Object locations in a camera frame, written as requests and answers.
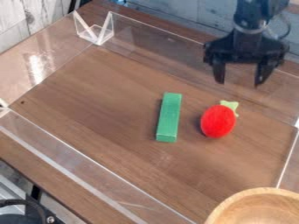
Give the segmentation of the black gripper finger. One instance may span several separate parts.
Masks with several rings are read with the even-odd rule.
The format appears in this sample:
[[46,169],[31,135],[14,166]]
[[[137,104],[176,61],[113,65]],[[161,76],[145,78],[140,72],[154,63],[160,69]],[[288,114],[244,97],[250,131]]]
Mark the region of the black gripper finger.
[[254,87],[261,85],[273,70],[280,66],[282,61],[280,59],[254,59],[256,62],[256,74],[254,74]]
[[212,60],[212,72],[214,81],[222,84],[225,80],[225,63],[217,58]]

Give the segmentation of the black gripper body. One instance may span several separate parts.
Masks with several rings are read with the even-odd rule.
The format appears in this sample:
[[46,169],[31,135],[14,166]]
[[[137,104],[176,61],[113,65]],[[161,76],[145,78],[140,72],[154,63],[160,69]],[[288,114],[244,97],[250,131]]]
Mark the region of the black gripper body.
[[222,37],[205,42],[202,61],[212,65],[220,63],[241,63],[274,65],[282,63],[288,44],[268,38],[262,33],[245,34],[237,30]]

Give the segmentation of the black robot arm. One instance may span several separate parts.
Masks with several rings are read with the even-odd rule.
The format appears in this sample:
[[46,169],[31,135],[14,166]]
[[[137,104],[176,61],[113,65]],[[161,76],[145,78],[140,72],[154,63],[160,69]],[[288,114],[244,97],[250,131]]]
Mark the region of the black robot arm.
[[237,0],[233,14],[233,29],[226,36],[202,45],[202,62],[212,68],[218,84],[225,80],[225,65],[256,64],[254,86],[261,85],[273,70],[284,63],[289,46],[282,38],[264,35],[268,23],[281,15],[289,0]]

